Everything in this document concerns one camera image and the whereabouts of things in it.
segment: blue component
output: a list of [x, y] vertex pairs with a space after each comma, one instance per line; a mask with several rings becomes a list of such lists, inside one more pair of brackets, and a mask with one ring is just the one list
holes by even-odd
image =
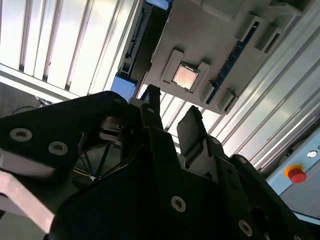
[[256, 21], [253, 24], [253, 26], [250, 29], [250, 31], [248, 32], [248, 34], [245, 37], [245, 39], [243, 40], [243, 42], [241, 42], [241, 41], [237, 41], [236, 42], [236, 44], [234, 45], [231, 53], [227, 57], [227, 59], [224, 62], [223, 66], [221, 67], [217, 77], [214, 80], [212, 80], [212, 83], [214, 84], [214, 89], [213, 89], [212, 93], [210, 94], [209, 98], [207, 99], [207, 101], [205, 102], [206, 104], [210, 104], [210, 102], [214, 98], [215, 94], [219, 90], [219, 87], [222, 85], [222, 83], [226, 79], [228, 73], [231, 71], [231, 69], [233, 68], [234, 64], [236, 63], [236, 61], [240, 57], [240, 54], [243, 52], [243, 50], [245, 49], [245, 47], [248, 44], [249, 40], [251, 39], [251, 37], [256, 32], [258, 26], [259, 26], [259, 22]]
[[[304, 167], [304, 172], [307, 173], [310, 168], [315, 165], [320, 159], [320, 128], [311, 134], [304, 143], [294, 152], [288, 159], [278, 167], [267, 179], [267, 183], [273, 190], [281, 195], [292, 184], [290, 179], [284, 175], [285, 169], [291, 165], [300, 164]], [[308, 157], [310, 151], [316, 150], [318, 154], [315, 157]], [[301, 220], [308, 221], [320, 225], [320, 220], [311, 216], [307, 216], [298, 212], [294, 214]]]
[[119, 94], [121, 97], [123, 97], [127, 102], [130, 98], [132, 98], [134, 92], [136, 89], [136, 84], [128, 79], [115, 76], [111, 91]]
[[298, 219], [305, 221], [305, 222], [309, 222], [312, 224], [316, 224], [316, 225], [320, 225], [320, 220], [317, 218], [314, 218], [312, 216], [307, 216], [298, 212], [293, 211], [293, 213], [297, 216]]
[[148, 4], [152, 4], [158, 8], [168, 10], [171, 0], [146, 0]]

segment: bolt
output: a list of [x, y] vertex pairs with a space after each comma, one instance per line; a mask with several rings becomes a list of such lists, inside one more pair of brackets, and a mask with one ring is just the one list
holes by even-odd
[[243, 163], [243, 164], [246, 164], [246, 163], [247, 163], [247, 161], [246, 161], [243, 157], [239, 157], [239, 160], [240, 160], [240, 162]]
[[220, 144], [220, 142], [218, 141], [218, 139], [216, 139], [216, 138], [212, 138], [213, 139], [213, 142], [215, 143], [215, 144]]
[[184, 213], [187, 210], [185, 201], [179, 196], [173, 196], [171, 198], [171, 205], [179, 213]]
[[246, 234], [248, 237], [253, 236], [254, 233], [252, 231], [252, 228], [245, 220], [240, 220], [238, 222], [238, 225], [241, 231], [244, 232], [244, 234]]
[[15, 128], [10, 132], [10, 137], [17, 142], [27, 142], [32, 139], [33, 134], [26, 128]]
[[54, 141], [49, 144], [48, 150], [54, 155], [63, 156], [68, 152], [68, 146], [64, 142]]
[[149, 112], [151, 112], [151, 113], [155, 113], [155, 110], [153, 110], [151, 107], [148, 107], [148, 110], [149, 110]]

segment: emergency stop button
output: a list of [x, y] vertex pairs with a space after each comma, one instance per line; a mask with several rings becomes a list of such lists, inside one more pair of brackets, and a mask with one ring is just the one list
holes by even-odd
[[304, 167], [300, 164], [287, 167], [284, 170], [284, 175], [294, 184], [301, 184], [307, 179], [307, 174], [304, 172]]

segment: blue strip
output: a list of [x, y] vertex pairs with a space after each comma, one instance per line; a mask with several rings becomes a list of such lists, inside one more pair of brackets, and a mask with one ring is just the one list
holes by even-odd
[[293, 213], [297, 216], [298, 219], [309, 222], [312, 224], [320, 225], [320, 220], [311, 216], [303, 215], [301, 213], [293, 211]]
[[220, 86], [222, 85], [222, 83], [226, 79], [228, 73], [231, 71], [231, 69], [235, 65], [236, 61], [240, 57], [241, 53], [243, 52], [243, 50], [247, 46], [249, 40], [252, 38], [252, 36], [256, 32], [257, 28], [259, 27], [259, 24], [260, 23], [256, 21], [253, 24], [250, 31], [248, 32], [245, 39], [243, 41], [236, 42], [231, 53], [229, 54], [228, 58], [224, 62], [223, 66], [221, 67], [218, 75], [215, 77], [215, 79], [212, 80], [212, 86], [214, 87], [214, 89], [213, 89], [212, 93], [210, 94], [209, 98], [207, 99], [207, 101], [205, 102], [206, 104], [210, 104], [210, 102], [214, 98], [214, 96], [217, 93], [217, 91], [219, 90]]

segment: red button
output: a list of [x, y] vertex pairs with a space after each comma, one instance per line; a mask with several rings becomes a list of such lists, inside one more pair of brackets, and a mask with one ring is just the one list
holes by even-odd
[[307, 174], [300, 168], [294, 168], [288, 172], [288, 177], [294, 184], [300, 184], [307, 179]]

